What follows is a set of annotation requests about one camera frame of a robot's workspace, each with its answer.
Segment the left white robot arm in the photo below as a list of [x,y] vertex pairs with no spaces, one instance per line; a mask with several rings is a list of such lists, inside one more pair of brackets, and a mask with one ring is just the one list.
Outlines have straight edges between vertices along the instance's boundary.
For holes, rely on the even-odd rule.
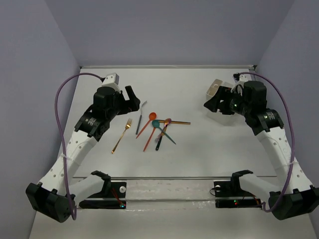
[[38,183],[30,183],[26,195],[33,209],[51,219],[63,223],[75,215],[80,202],[93,194],[104,197],[109,194],[111,177],[101,171],[93,171],[86,179],[69,184],[90,150],[109,129],[117,115],[136,112],[140,100],[131,86],[126,86],[128,100],[116,87],[99,87],[93,103],[76,123],[71,138],[51,169]]

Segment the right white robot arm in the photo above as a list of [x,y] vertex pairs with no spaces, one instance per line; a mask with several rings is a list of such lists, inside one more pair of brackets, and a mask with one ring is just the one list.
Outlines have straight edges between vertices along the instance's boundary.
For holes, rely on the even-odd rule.
[[267,88],[262,82],[248,81],[240,85],[242,92],[220,86],[204,103],[213,113],[239,114],[264,147],[280,186],[258,178],[250,170],[234,172],[221,192],[233,196],[248,192],[262,201],[264,211],[285,220],[314,211],[319,205],[319,190],[313,185],[293,156],[284,124],[278,112],[267,107]]

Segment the gold fork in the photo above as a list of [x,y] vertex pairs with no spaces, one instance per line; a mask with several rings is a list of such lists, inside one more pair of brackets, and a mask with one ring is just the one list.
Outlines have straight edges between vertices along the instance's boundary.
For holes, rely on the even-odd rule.
[[126,125],[125,125],[125,129],[123,131],[123,133],[121,134],[119,140],[117,141],[116,145],[114,146],[114,148],[112,149],[111,153],[114,154],[114,152],[116,151],[120,141],[122,140],[123,136],[125,135],[126,131],[131,127],[132,125],[132,121],[133,119],[129,118]]

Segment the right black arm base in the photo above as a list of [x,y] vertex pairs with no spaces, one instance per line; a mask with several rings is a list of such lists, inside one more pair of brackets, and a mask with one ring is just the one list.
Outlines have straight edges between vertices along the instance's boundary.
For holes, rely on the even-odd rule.
[[241,189],[233,189],[230,181],[214,181],[214,186],[209,192],[215,197],[215,206],[218,209],[262,207],[259,198]]

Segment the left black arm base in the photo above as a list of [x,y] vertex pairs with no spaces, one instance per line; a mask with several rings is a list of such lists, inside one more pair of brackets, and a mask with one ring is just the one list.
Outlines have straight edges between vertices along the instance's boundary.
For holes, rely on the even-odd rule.
[[91,195],[79,203],[81,209],[124,210],[126,201],[126,181],[112,181],[110,189]]

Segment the silver fork dark handle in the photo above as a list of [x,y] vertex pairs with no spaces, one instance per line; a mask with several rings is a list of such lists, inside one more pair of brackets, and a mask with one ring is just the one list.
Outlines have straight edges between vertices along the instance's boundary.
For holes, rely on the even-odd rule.
[[138,133],[139,133],[139,129],[140,129],[141,121],[142,121],[142,116],[143,116],[143,107],[145,106],[145,104],[147,104],[147,101],[144,101],[140,105],[140,117],[139,117],[139,121],[138,121],[138,125],[137,125],[136,135],[138,135]]

